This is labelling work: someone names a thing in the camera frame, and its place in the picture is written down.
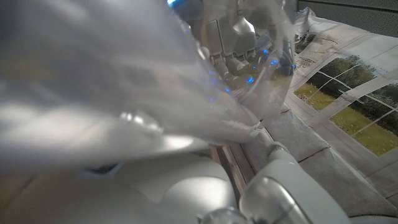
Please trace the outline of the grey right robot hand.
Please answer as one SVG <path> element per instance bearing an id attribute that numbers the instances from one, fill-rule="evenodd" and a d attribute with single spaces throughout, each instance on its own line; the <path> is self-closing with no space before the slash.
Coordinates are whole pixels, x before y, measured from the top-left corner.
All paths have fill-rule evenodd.
<path id="1" fill-rule="evenodd" d="M 2 223 L 348 223 L 333 197 L 281 144 L 243 187 L 197 154 L 34 177 Z"/>

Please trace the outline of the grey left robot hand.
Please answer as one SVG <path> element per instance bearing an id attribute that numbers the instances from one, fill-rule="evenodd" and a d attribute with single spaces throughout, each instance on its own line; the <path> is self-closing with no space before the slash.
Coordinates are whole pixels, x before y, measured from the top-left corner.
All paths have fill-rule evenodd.
<path id="1" fill-rule="evenodd" d="M 294 73 L 296 1 L 204 1 L 199 40 L 226 91 Z"/>

